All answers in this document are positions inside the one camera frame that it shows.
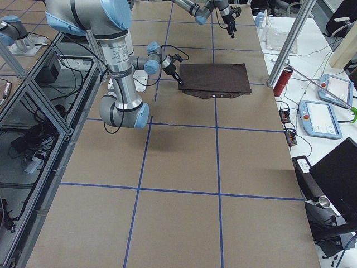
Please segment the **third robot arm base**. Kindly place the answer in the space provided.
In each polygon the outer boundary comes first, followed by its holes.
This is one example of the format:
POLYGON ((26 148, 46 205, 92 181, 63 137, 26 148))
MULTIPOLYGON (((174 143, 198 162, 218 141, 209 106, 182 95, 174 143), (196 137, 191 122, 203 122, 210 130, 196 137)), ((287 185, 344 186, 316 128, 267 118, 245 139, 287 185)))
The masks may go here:
POLYGON ((17 56, 34 56, 40 48, 46 46, 46 37, 32 36, 19 17, 8 15, 1 17, 1 42, 17 56))

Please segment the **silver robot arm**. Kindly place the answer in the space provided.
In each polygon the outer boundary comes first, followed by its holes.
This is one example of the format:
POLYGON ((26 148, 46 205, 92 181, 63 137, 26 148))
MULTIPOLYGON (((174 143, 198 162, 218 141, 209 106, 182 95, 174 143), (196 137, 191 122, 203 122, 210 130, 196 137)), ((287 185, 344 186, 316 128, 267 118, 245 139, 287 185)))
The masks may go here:
POLYGON ((127 1, 46 1, 47 23, 54 29, 77 36, 92 32, 111 74, 113 90, 100 101, 102 120, 113 127, 143 128, 149 105, 136 91, 134 71, 155 74, 163 69, 179 83, 174 58, 165 55, 158 43, 147 46, 146 57, 131 57, 126 36, 131 27, 131 10, 127 1))
POLYGON ((224 29, 227 30, 228 35, 231 38, 235 37, 234 33, 237 31, 235 19, 240 16, 242 10, 238 6, 233 7, 233 1, 205 1, 202 7, 195 1, 176 0, 172 2, 195 17, 196 23, 200 25, 205 24, 212 12, 216 11, 216 14, 220 14, 225 23, 224 29))

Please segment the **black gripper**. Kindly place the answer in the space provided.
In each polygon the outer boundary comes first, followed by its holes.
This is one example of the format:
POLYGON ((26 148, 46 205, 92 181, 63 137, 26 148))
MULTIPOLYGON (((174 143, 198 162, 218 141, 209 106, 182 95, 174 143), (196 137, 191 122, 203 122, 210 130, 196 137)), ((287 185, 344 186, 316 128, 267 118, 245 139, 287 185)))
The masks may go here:
POLYGON ((221 16, 223 19, 223 22, 227 25, 226 30, 228 32, 228 35, 231 38, 235 38, 235 32, 237 31, 236 26, 235 26, 235 21, 234 21, 234 16, 232 13, 228 13, 225 16, 221 16))
POLYGON ((179 77, 179 75, 176 72, 176 67, 174 64, 171 63, 170 65, 166 66, 163 70, 167 75, 172 76, 178 82, 179 85, 183 83, 182 79, 179 77))

